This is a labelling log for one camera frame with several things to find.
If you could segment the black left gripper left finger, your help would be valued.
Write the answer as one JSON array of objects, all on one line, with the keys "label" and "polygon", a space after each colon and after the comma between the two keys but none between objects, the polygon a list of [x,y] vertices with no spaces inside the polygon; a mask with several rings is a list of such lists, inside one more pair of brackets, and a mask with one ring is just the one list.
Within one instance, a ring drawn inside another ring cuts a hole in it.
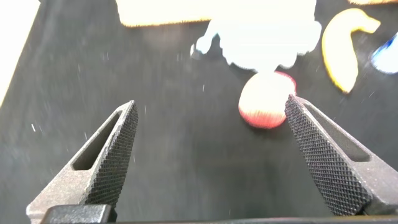
[{"label": "black left gripper left finger", "polygon": [[133,100],[119,106],[61,171],[28,204],[31,223],[40,223],[56,205],[116,207],[131,158],[138,112]]}]

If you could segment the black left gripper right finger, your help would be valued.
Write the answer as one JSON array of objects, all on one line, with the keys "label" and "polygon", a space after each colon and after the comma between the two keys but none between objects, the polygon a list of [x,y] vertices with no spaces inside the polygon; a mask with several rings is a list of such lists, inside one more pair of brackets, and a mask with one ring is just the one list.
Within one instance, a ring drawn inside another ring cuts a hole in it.
[{"label": "black left gripper right finger", "polygon": [[290,95],[290,129],[334,215],[397,215],[397,171],[311,102]]}]

